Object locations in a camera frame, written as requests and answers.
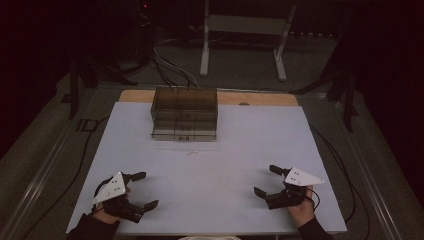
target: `metal stand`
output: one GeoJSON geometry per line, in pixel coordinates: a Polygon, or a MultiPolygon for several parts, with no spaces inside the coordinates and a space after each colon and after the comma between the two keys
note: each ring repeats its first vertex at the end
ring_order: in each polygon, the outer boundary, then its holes
{"type": "Polygon", "coordinates": [[[241,16],[213,15],[209,13],[209,0],[205,0],[205,26],[203,39],[203,53],[200,63],[200,75],[207,76],[209,68],[209,31],[258,33],[281,35],[280,45],[274,49],[274,59],[277,68],[278,79],[287,80],[281,54],[289,34],[296,5],[290,8],[287,19],[253,18],[241,16]]]}

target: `dark background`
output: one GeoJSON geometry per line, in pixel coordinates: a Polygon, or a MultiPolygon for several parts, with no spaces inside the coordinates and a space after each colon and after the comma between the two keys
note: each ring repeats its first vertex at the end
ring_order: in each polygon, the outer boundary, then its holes
{"type": "MultiPolygon", "coordinates": [[[[111,27],[99,10],[99,2],[104,9],[116,4],[111,0],[2,1],[1,157],[54,96],[56,82],[69,72],[72,53],[82,51],[110,63],[123,51],[114,37],[131,30],[131,11],[124,6],[121,10],[126,14],[117,13],[119,20],[111,27]]],[[[144,2],[149,4],[152,24],[164,29],[167,36],[190,39],[194,36],[192,29],[203,24],[203,1],[144,2]]],[[[259,5],[253,0],[211,2],[211,11],[217,13],[268,17],[281,14],[278,7],[262,9],[265,5],[278,6],[281,1],[260,1],[259,5]]],[[[313,33],[340,38],[325,72],[346,67],[355,70],[357,90],[364,94],[422,205],[423,12],[422,1],[300,1],[291,28],[295,35],[313,33]]]]}

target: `table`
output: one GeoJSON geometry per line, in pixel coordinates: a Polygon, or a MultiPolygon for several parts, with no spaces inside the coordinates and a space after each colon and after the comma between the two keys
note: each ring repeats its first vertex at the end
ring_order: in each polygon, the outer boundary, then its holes
{"type": "Polygon", "coordinates": [[[117,234],[296,233],[286,209],[268,210],[264,200],[253,192],[254,186],[269,193],[282,190],[283,179],[268,171],[271,164],[297,167],[324,179],[326,183],[315,188],[321,198],[316,214],[328,232],[346,231],[306,117],[294,96],[219,92],[215,142],[153,140],[152,98],[153,91],[122,93],[67,231],[76,226],[82,213],[90,211],[94,190],[101,181],[118,171],[145,171],[146,179],[129,183],[129,200],[141,206],[159,199],[159,205],[138,224],[122,221],[117,234]],[[240,102],[251,105],[234,105],[240,102]]]}

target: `transparent acrylic box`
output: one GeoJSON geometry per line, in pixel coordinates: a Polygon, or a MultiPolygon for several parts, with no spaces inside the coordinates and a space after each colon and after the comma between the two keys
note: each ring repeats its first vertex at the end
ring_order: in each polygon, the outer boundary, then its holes
{"type": "Polygon", "coordinates": [[[218,119],[214,88],[157,87],[152,137],[162,141],[214,141],[218,119]]]}

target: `tripod leg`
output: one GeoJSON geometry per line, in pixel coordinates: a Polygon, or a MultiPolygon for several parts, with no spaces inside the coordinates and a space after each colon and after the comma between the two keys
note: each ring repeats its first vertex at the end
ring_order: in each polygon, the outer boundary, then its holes
{"type": "Polygon", "coordinates": [[[351,75],[348,80],[347,90],[346,90],[346,99],[345,99],[345,109],[343,113],[343,122],[349,132],[353,132],[352,129],[352,113],[353,113],[353,97],[355,94],[355,76],[351,75]]]}
{"type": "Polygon", "coordinates": [[[71,112],[69,113],[69,119],[73,119],[75,117],[76,112],[79,108],[79,93],[78,93],[78,73],[76,67],[76,59],[75,56],[71,57],[71,61],[69,64],[69,79],[70,79],[70,91],[71,91],[71,112]]]}
{"type": "Polygon", "coordinates": [[[118,81],[119,83],[122,83],[124,85],[137,85],[135,82],[131,82],[127,80],[126,78],[122,77],[121,75],[114,73],[113,71],[109,70],[107,67],[102,66],[101,64],[97,63],[95,60],[91,59],[87,56],[82,56],[84,60],[86,60],[90,65],[92,65],[94,68],[96,68],[99,71],[102,71],[103,73],[111,76],[114,80],[118,81]]]}

